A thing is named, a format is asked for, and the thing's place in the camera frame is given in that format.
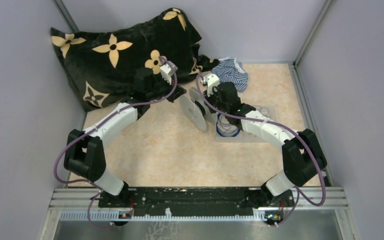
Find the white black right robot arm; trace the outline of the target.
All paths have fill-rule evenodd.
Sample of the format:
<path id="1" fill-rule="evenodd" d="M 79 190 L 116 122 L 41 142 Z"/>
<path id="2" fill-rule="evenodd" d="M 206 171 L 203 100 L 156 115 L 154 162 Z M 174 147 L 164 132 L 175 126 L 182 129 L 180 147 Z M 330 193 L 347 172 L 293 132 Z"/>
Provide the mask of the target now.
<path id="1" fill-rule="evenodd" d="M 221 114 L 238 129 L 261 138 L 280 150 L 283 169 L 262 186 L 261 199 L 275 206 L 285 191 L 301 187 L 318 176 L 322 191 L 326 190 L 322 170 L 326 159 L 319 141 L 310 129 L 296 131 L 264 116 L 254 106 L 243 103 L 231 82 L 202 81 L 205 91 L 200 95 L 208 108 Z"/>

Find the white perforated cable spool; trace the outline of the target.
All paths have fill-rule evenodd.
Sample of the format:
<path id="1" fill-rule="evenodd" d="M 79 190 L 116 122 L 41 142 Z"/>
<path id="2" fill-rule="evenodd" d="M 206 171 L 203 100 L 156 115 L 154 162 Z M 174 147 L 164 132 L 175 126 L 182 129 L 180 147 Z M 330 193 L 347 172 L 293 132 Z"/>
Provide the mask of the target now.
<path id="1" fill-rule="evenodd" d="M 183 115 L 200 131 L 206 132 L 211 123 L 212 114 L 196 87 L 189 89 L 189 95 L 182 95 L 178 100 Z"/>

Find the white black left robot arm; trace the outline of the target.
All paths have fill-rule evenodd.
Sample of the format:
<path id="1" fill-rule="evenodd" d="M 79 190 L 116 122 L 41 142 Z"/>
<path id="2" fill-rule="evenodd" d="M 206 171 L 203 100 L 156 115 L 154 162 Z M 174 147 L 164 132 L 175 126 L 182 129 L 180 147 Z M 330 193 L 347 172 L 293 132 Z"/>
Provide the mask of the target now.
<path id="1" fill-rule="evenodd" d="M 140 102 L 139 97 L 130 97 L 86 130 L 72 130 L 64 148 L 64 168 L 110 194 L 110 200 L 116 206 L 126 206 L 130 200 L 129 185 L 107 167 L 104 146 L 121 130 L 140 119 L 151 105 L 164 100 L 174 101 L 178 86 L 177 69 L 171 61 L 160 67 L 162 82 L 168 85 L 166 96 L 147 102 Z"/>

